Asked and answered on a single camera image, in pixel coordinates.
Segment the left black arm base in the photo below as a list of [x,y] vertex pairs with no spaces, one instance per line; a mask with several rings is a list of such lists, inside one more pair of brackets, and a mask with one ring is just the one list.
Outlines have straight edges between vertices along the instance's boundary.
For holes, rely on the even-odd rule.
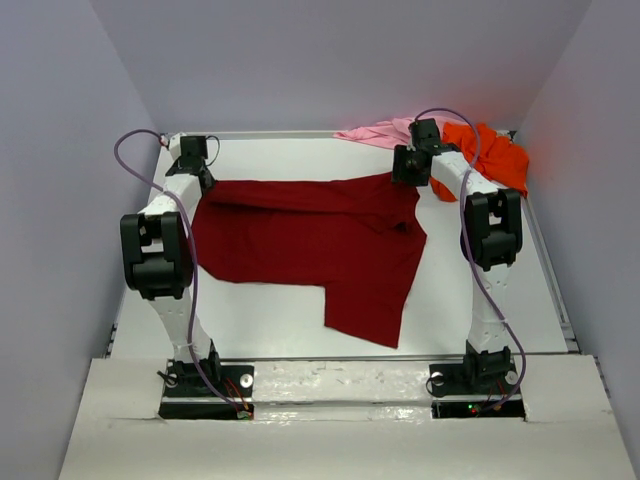
[[210,356],[194,364],[169,360],[158,414],[166,420],[244,421],[254,418],[255,368]]

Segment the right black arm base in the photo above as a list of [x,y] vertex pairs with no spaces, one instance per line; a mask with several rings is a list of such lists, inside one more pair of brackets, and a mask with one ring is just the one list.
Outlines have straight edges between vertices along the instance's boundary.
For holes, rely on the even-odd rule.
[[472,348],[460,361],[429,366],[425,382],[435,419],[525,417],[519,379],[511,351],[477,353]]

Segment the pink t shirt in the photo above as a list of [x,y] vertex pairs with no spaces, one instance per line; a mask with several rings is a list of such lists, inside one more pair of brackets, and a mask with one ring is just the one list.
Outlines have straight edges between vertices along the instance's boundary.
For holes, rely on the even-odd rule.
[[392,118],[370,126],[335,132],[333,138],[393,150],[397,145],[409,143],[409,125],[412,121],[412,118]]

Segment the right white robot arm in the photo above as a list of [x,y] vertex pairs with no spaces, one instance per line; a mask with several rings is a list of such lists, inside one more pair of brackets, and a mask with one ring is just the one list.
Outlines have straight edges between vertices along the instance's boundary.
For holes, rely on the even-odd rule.
[[523,244],[521,196],[487,180],[452,144],[441,141],[433,119],[409,124],[409,144],[394,148],[392,181],[425,186],[435,180],[458,194],[461,251],[473,278],[471,327],[459,363],[430,366],[436,398],[496,395],[517,374],[503,313],[508,276]]

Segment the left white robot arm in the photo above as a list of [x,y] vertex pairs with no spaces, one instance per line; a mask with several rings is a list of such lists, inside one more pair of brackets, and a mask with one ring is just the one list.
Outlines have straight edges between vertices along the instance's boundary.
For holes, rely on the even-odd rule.
[[[147,134],[169,153],[172,164],[158,183],[129,166],[122,144]],[[198,256],[192,220],[204,194],[215,186],[208,138],[179,133],[169,138],[149,129],[136,129],[119,138],[113,148],[117,163],[156,192],[139,212],[120,220],[125,281],[156,312],[173,348],[173,371],[163,373],[165,385],[185,387],[222,399],[219,354],[197,316]]]

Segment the dark red t shirt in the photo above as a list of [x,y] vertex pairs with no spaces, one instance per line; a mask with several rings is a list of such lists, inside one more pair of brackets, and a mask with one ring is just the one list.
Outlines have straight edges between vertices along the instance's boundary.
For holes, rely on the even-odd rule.
[[388,173],[220,181],[194,215],[198,263],[227,282],[321,287],[326,327],[396,348],[427,241],[419,199]]

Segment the orange t shirt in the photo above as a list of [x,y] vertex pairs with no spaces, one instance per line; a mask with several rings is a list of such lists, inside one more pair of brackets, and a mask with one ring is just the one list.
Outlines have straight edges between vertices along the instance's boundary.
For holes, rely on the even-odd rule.
[[[480,154],[475,168],[488,180],[515,189],[527,198],[529,156],[524,148],[484,123],[476,124],[476,130],[480,136]],[[446,122],[441,139],[457,146],[468,163],[473,160],[476,138],[470,126]]]

